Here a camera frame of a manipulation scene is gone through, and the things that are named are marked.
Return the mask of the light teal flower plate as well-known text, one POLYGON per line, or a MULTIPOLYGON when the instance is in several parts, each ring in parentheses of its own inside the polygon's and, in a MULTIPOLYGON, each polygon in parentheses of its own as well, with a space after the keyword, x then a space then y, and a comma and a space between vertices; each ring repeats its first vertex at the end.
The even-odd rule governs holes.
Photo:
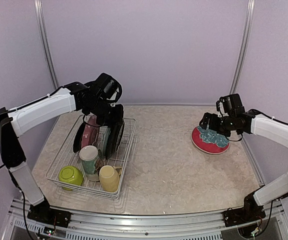
POLYGON ((104 134, 104 139, 102 142, 102 156, 108 160, 113 155, 114 143, 113 143, 113 130, 108 127, 104 134))

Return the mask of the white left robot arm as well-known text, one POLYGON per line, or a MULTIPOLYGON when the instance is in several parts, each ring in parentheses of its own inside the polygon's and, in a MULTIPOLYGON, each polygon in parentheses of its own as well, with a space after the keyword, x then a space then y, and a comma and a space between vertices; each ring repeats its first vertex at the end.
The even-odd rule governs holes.
POLYGON ((73 82, 25 105, 0 109, 1 160, 41 221, 50 222, 54 212, 32 176, 18 138, 52 118, 82 111, 84 115, 95 115, 98 125, 110 129, 105 151, 108 158, 117 151, 123 134, 124 111, 118 104, 121 95, 121 84, 112 78, 86 84, 73 82))

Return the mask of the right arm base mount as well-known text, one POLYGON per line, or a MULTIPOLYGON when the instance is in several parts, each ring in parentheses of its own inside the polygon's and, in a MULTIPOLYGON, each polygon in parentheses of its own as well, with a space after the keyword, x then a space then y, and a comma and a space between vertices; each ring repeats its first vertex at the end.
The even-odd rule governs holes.
POLYGON ((252 221, 264 219, 266 213, 263 206, 257 205, 252 196, 244 198, 244 205, 240 208, 229 208, 222 213, 226 227, 242 225, 252 221))

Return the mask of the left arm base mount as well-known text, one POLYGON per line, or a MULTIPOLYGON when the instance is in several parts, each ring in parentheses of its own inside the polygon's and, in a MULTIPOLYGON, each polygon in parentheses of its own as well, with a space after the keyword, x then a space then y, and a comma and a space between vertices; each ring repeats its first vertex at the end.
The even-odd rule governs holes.
POLYGON ((27 217, 43 224, 55 227, 68 228, 72 213, 65 210, 52 208, 46 198, 37 204, 30 205, 27 217))

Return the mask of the black rimmed striped plate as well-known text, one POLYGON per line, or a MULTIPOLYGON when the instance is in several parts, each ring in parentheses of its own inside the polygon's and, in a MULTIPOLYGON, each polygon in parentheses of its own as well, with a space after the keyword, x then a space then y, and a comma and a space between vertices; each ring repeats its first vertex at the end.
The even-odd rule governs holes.
POLYGON ((124 120, 118 122, 112 127, 108 127, 107 143, 106 143, 106 159, 111 158, 115 154, 120 146, 121 139, 124 131, 124 120))

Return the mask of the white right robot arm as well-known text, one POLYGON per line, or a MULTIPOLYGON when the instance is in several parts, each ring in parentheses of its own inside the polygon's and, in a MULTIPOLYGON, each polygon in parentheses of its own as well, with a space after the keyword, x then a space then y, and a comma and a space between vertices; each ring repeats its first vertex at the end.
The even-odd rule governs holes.
MULTIPOLYGON (((237 134, 253 134, 288 148, 288 123, 268 117, 256 109, 244 111, 240 107, 224 116, 208 112, 203 115, 199 126, 225 137, 229 137, 232 131, 237 134)), ((244 222, 250 222, 258 215, 259 207, 285 195, 288 195, 288 172, 245 198, 245 207, 240 209, 239 217, 244 222)))

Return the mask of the red teal leaf plate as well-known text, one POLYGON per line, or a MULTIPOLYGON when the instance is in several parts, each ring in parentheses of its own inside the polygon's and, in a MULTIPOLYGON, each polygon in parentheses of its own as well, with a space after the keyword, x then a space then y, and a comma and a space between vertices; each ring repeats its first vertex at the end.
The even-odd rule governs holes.
POLYGON ((200 126, 193 129, 191 141, 196 148, 211 155, 222 154, 230 147, 230 142, 224 136, 200 126))

